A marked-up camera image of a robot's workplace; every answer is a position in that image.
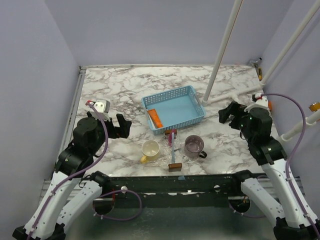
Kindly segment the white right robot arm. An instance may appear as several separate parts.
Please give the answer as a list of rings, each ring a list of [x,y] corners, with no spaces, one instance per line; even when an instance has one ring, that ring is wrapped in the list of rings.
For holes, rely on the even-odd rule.
[[[311,210],[288,166],[283,146],[271,135],[273,124],[267,104],[245,106],[232,101],[218,112],[219,122],[232,116],[229,126],[240,131],[250,154],[262,168],[276,193],[274,199],[249,170],[233,174],[230,191],[245,194],[263,212],[278,240],[318,240],[320,220]]]

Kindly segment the mauve mug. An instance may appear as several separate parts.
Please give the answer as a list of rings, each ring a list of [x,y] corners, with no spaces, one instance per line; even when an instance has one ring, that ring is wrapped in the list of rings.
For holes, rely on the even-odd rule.
[[[204,141],[200,136],[190,135],[185,139],[184,142],[184,153],[189,158],[203,158],[205,159],[208,155],[204,151]]]

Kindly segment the yellow mug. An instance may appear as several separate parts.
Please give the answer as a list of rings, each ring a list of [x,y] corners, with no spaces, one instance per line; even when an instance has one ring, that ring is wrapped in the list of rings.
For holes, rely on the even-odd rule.
[[[160,153],[160,146],[155,140],[147,140],[142,145],[142,157],[140,159],[141,164],[152,162],[158,159]]]

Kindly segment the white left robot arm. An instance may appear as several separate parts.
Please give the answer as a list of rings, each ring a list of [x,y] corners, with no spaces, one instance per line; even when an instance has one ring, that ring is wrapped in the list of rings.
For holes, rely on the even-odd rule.
[[[122,114],[116,116],[119,126],[102,113],[87,112],[73,130],[73,139],[58,156],[51,183],[32,218],[17,227],[16,240],[63,240],[68,226],[96,197],[107,197],[115,188],[106,174],[96,171],[86,177],[87,183],[78,195],[67,201],[85,172],[98,163],[106,153],[97,155],[109,139],[129,137],[132,122]]]

